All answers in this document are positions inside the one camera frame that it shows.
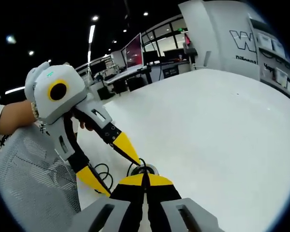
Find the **desk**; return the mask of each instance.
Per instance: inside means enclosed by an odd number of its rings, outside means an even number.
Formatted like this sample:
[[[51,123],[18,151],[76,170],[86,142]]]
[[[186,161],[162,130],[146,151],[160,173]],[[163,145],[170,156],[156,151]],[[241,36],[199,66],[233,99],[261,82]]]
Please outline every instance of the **desk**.
[[[151,77],[150,77],[150,69],[147,66],[142,66],[142,65],[137,65],[135,67],[131,67],[128,70],[115,75],[113,78],[104,81],[105,84],[107,85],[111,85],[113,84],[115,81],[121,80],[121,79],[127,79],[133,76],[136,76],[138,74],[146,74],[146,78],[147,78],[147,82],[148,84],[152,83]]]
[[[107,103],[138,155],[218,218],[226,232],[264,232],[290,199],[290,99],[256,80],[202,69]],[[129,162],[95,133],[78,143],[114,186]],[[81,208],[98,197],[79,181]]]

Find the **gray plastic part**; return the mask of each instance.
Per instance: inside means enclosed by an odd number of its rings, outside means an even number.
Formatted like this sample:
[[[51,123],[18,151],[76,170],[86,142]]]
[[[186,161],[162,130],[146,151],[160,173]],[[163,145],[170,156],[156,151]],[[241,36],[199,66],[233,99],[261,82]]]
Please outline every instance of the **gray plastic part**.
[[[111,211],[103,227],[103,232],[118,232],[130,202],[102,197],[76,214],[68,232],[98,232],[103,221],[102,214]]]
[[[217,218],[190,198],[161,202],[172,232],[186,232],[187,226],[180,214],[183,210],[198,232],[224,232]]]
[[[66,161],[72,154],[75,153],[72,145],[70,144],[65,129],[64,119],[60,117],[53,124],[47,124],[46,130],[49,132],[53,142],[55,151],[61,157],[62,160]]]
[[[76,104],[79,104],[79,102],[85,102],[87,95],[88,95],[87,90],[84,87],[81,92],[77,93],[74,97],[62,103],[47,118],[40,117],[40,120],[48,124],[54,123],[57,120],[57,118],[61,117],[66,112],[70,111]]]
[[[112,118],[106,109],[104,109],[101,101],[84,100],[77,104],[76,108],[92,118],[100,128],[104,128],[109,122],[112,122]],[[94,112],[98,112],[104,119],[99,118]]]

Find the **window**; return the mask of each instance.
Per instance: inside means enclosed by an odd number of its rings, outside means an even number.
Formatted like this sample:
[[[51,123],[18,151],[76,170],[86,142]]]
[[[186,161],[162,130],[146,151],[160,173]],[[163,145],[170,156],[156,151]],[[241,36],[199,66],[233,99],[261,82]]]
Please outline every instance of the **window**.
[[[184,34],[175,35],[178,48],[183,48],[184,43]]]
[[[161,56],[164,56],[164,51],[176,49],[176,44],[175,44],[173,36],[160,39],[157,42],[158,42]]]
[[[179,28],[186,28],[186,24],[184,19],[179,19],[177,21],[172,22],[172,27],[174,29],[174,31],[178,30]]]
[[[149,43],[145,46],[146,52],[157,51],[156,42]]]
[[[169,24],[166,24],[160,28],[157,28],[156,30],[154,30],[155,32],[155,36],[158,38],[162,35],[165,35],[165,34],[168,34],[168,33],[171,33],[171,29],[170,29],[170,25]]]
[[[146,34],[144,34],[144,35],[142,36],[142,40],[143,40],[143,43],[144,43],[144,44],[147,43],[147,42],[149,42],[149,39],[150,39],[150,40],[154,40],[153,32],[152,32],[152,31],[151,31],[151,32],[148,32],[147,34],[148,34],[148,36],[147,36]]]

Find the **computer monitor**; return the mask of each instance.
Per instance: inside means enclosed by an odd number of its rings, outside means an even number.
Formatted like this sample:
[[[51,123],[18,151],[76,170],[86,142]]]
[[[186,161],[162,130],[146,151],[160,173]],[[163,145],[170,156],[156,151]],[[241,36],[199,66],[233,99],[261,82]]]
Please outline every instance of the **computer monitor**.
[[[125,58],[127,69],[136,65],[143,65],[143,54],[141,50],[141,34],[138,34],[125,47]]]
[[[105,61],[98,62],[90,66],[91,73],[94,75],[106,69]]]
[[[144,52],[143,57],[144,57],[145,64],[159,60],[157,51]]]
[[[187,58],[183,48],[165,51],[164,55],[167,60],[176,60],[179,59],[180,56],[182,56],[182,58]]]

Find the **gripper jaw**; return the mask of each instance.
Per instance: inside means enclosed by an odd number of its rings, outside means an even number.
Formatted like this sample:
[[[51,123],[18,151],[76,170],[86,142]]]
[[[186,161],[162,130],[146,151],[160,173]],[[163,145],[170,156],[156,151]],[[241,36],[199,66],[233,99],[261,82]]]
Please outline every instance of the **gripper jaw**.
[[[96,131],[106,144],[136,165],[140,165],[139,157],[130,140],[124,132],[114,124],[108,112],[102,104],[96,101],[83,100],[72,110],[74,116],[85,122],[86,125]]]

